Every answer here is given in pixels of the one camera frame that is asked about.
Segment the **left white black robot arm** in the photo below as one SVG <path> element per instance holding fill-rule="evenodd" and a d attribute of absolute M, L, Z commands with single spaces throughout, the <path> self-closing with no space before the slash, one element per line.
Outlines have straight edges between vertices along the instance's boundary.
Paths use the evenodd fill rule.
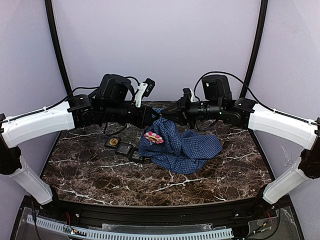
<path fill-rule="evenodd" d="M 29 167 L 19 144 L 51 133 L 107 123 L 143 129 L 158 114 L 142 105 L 155 87 L 150 78 L 133 88 L 132 77 L 105 74 L 90 94 L 68 94 L 61 101 L 18 116 L 0 115 L 0 173 L 16 181 L 42 206 L 55 200 L 54 190 Z"/>

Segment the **gold round brooch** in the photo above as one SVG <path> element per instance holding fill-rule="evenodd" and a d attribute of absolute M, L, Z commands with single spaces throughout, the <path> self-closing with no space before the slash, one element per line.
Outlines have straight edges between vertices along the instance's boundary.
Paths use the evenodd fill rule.
<path fill-rule="evenodd" d="M 117 146 L 118 143 L 119 143 L 119 140 L 118 140 L 117 138 L 111 138 L 111 139 L 109 140 L 109 145 L 110 145 L 110 146 Z"/>

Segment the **blue checkered shirt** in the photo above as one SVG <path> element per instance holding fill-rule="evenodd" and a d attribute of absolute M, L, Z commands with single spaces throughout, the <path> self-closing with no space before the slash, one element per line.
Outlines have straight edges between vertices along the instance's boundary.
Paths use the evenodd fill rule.
<path fill-rule="evenodd" d="M 149 131 L 160 135 L 164 143 L 146 140 L 144 134 Z M 164 169 L 187 175 L 197 172 L 222 149 L 217 136 L 199 134 L 191 129 L 179 133 L 175 122 L 160 117 L 143 131 L 138 153 Z"/>

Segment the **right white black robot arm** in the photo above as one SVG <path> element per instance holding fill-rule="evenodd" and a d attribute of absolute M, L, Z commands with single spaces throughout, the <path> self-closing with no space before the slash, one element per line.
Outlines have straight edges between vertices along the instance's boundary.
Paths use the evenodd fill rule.
<path fill-rule="evenodd" d="M 234 100 L 225 73 L 211 72 L 200 78 L 205 100 L 195 91 L 183 89 L 183 96 L 161 112 L 181 126 L 194 128 L 198 120 L 216 120 L 235 127 L 268 133 L 303 148 L 292 166 L 264 187 L 261 198 L 273 205 L 284 195 L 310 179 L 320 177 L 320 121 L 304 119 L 270 108 L 256 97 Z"/>

